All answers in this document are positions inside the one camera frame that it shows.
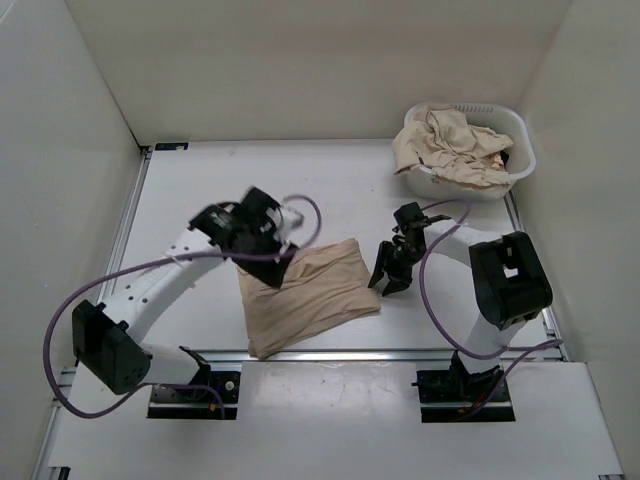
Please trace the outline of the front aluminium rail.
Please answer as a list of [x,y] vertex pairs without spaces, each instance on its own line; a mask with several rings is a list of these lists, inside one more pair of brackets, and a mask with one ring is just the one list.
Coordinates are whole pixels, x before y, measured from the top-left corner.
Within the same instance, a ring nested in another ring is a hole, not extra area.
[[[212,363],[240,363],[258,361],[247,350],[209,349],[198,350],[204,359]],[[453,355],[451,349],[330,349],[285,350],[266,358],[267,362],[447,362]]]

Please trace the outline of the white laundry basket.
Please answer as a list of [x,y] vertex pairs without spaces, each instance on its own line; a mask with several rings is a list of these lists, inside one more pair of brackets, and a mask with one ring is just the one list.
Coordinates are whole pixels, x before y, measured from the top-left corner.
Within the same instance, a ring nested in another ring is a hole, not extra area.
[[394,173],[432,199],[498,201],[537,164],[519,114],[473,102],[411,107],[392,153]]

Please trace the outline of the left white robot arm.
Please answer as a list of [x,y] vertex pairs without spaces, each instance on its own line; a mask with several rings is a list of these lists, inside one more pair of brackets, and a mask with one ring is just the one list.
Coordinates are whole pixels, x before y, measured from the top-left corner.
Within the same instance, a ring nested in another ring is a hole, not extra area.
[[146,343],[161,315],[187,289],[226,259],[262,283],[278,288],[297,248],[288,240],[304,216],[252,187],[238,202],[212,204],[196,214],[166,251],[98,305],[84,300],[72,312],[76,359],[116,395],[144,383],[174,384],[188,400],[206,395],[203,359],[187,347]]

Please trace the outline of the black corner label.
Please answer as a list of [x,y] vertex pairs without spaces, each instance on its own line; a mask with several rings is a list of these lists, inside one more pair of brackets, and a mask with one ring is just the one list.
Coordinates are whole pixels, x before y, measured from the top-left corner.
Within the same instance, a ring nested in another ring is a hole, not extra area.
[[154,146],[155,151],[185,151],[188,148],[188,142],[160,142]]

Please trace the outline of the beige clothes pile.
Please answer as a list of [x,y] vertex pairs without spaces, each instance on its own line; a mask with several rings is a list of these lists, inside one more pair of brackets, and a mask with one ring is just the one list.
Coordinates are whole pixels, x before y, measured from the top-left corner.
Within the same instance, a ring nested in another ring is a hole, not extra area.
[[394,173],[429,168],[439,180],[475,189],[509,183],[501,153],[513,140],[488,127],[475,126],[451,105],[418,109],[392,141]]

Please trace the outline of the right aluminium rail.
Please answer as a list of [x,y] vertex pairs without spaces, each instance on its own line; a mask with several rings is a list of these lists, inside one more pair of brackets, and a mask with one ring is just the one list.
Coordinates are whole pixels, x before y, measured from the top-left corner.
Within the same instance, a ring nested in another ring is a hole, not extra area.
[[508,287],[508,291],[515,292],[517,296],[515,300],[507,301],[508,312],[524,313],[525,308],[532,307],[534,311],[531,314],[527,313],[526,318],[531,317],[534,313],[541,315],[547,340],[552,343],[549,349],[558,354],[560,361],[567,361],[566,348],[563,345],[563,339],[551,309],[553,292],[533,242],[523,228],[516,201],[511,192],[505,196],[505,204],[514,227],[514,233],[508,235],[507,243],[516,248],[515,262],[518,273],[515,276],[515,282],[533,288],[532,299],[525,299],[524,287]]

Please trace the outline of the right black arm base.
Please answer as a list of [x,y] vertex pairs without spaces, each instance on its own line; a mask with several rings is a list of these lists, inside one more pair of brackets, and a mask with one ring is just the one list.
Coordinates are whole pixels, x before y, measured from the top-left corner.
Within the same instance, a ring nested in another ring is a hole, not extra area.
[[505,423],[516,420],[504,371],[469,373],[455,354],[447,370],[418,370],[422,423]]

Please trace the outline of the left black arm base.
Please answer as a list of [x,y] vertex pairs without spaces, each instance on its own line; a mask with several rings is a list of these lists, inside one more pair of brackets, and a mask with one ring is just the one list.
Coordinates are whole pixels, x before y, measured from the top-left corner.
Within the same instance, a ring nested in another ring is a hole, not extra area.
[[192,388],[161,385],[151,390],[148,419],[162,420],[235,420],[238,414],[241,371],[219,369],[205,362]]

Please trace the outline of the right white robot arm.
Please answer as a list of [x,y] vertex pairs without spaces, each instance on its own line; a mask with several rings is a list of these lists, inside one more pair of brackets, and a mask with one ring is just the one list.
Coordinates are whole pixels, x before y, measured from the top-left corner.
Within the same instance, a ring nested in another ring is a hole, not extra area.
[[474,229],[445,215],[429,217],[416,202],[401,206],[394,219],[393,237],[378,247],[370,287],[382,283],[385,297],[403,292],[412,285],[413,271],[426,269],[430,255],[444,255],[470,268],[479,310],[463,342],[433,322],[455,351],[447,370],[420,374],[421,394],[429,402],[486,400],[504,375],[502,354],[553,300],[530,237]]

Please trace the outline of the beige trousers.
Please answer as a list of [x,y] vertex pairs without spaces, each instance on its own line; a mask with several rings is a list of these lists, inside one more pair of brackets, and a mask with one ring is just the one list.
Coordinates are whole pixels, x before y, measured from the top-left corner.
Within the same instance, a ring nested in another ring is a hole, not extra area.
[[296,254],[279,288],[237,273],[248,351],[258,359],[381,310],[354,238]]

